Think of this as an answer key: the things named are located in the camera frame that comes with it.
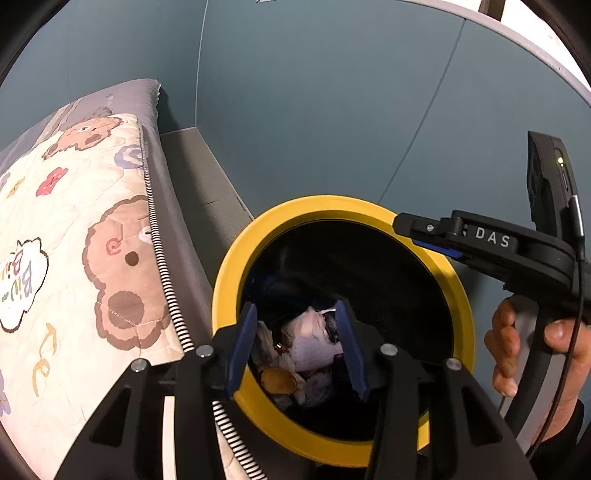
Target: human hand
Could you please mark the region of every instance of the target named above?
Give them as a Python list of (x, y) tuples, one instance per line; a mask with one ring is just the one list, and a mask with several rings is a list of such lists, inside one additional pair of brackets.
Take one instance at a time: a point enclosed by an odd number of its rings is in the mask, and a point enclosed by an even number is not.
[[(517, 372), (521, 341), (517, 330), (513, 327), (514, 323), (515, 310), (511, 302), (505, 299), (493, 315), (492, 329), (484, 338), (486, 348), (496, 362), (492, 385), (497, 392), (506, 397), (514, 397), (517, 393), (517, 383), (513, 377)], [(546, 344), (556, 352), (566, 353), (573, 327), (574, 319), (572, 318), (551, 323), (544, 331)], [(590, 367), (591, 331), (587, 330), (585, 325), (581, 325), (564, 391), (544, 440), (556, 435), (569, 422)]]

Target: teal wall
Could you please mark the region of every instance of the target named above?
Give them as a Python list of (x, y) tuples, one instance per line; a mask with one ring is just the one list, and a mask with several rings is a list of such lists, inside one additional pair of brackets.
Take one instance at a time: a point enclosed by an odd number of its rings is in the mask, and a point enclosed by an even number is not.
[[(545, 132), (566, 144), (591, 225), (590, 106), (528, 51), (438, 9), (212, 0), (197, 126), (255, 216), (330, 193), (530, 227), (527, 131)], [(483, 337), (506, 292), (457, 270), (476, 322), (475, 374), (498, 398)]]
[(195, 125), (206, 0), (71, 0), (0, 87), (0, 150), (59, 107), (137, 78), (163, 84), (161, 132)]

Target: yellow trash can rim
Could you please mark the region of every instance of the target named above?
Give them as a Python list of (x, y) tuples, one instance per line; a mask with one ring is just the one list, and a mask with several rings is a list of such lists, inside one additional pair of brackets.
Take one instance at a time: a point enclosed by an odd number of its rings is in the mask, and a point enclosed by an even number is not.
[[(212, 328), (236, 323), (241, 292), (248, 273), (259, 254), (282, 233), (317, 220), (346, 220), (368, 225), (395, 238), (410, 250), (431, 272), (441, 288), (453, 324), (453, 356), (473, 370), (475, 332), (466, 292), (447, 258), (425, 250), (394, 232), (396, 214), (363, 200), (322, 195), (303, 197), (278, 205), (256, 218), (238, 236), (226, 254), (213, 292)], [(234, 400), (246, 416), (271, 439), (292, 452), (316, 462), (365, 467), (372, 442), (337, 440), (313, 433), (284, 415), (263, 392), (247, 367)], [(418, 425), (418, 445), (429, 443), (428, 415)]]

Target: black and white striped piping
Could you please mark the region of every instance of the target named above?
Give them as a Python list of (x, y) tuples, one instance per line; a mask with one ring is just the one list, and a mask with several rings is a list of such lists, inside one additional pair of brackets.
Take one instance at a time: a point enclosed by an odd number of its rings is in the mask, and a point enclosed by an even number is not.
[[(150, 183), (150, 171), (148, 169), (148, 161), (145, 155), (144, 134), (143, 128), (140, 126), (140, 148), (142, 152), (142, 167), (144, 170), (144, 182), (146, 185), (146, 196), (148, 198), (148, 216), (150, 220), (150, 232), (152, 237), (152, 245), (154, 246), (154, 253), (156, 255), (156, 264), (160, 272), (160, 280), (164, 290), (164, 297), (168, 304), (170, 311), (170, 318), (173, 321), (174, 330), (177, 332), (178, 339), (181, 343), (184, 353), (195, 350), (195, 345), (189, 335), (189, 329), (183, 319), (183, 314), (178, 306), (177, 297), (174, 294), (173, 284), (170, 280), (168, 267), (164, 258), (164, 248), (162, 247), (162, 240), (160, 239), (160, 230), (158, 228), (158, 221), (156, 220), (156, 207), (154, 204), (154, 194), (152, 192), (152, 185)], [(261, 467), (252, 457), (248, 448), (238, 435), (238, 432), (232, 425), (230, 418), (226, 414), (222, 404), (217, 400), (213, 402), (213, 418), (215, 419), (217, 427), (222, 432), (228, 445), (232, 449), (234, 457), (242, 469), (246, 472), (250, 480), (268, 480), (263, 473)]]

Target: mattress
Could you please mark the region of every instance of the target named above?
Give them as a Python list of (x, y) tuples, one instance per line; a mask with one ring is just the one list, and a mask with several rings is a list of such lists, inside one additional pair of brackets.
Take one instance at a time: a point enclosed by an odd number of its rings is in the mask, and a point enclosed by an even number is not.
[[(210, 338), (211, 288), (158, 139), (159, 88), (135, 80), (76, 100), (0, 153), (0, 421), (41, 480), (131, 361), (175, 361)], [(219, 440), (226, 476), (245, 477)], [(164, 469), (174, 478), (170, 459)]]

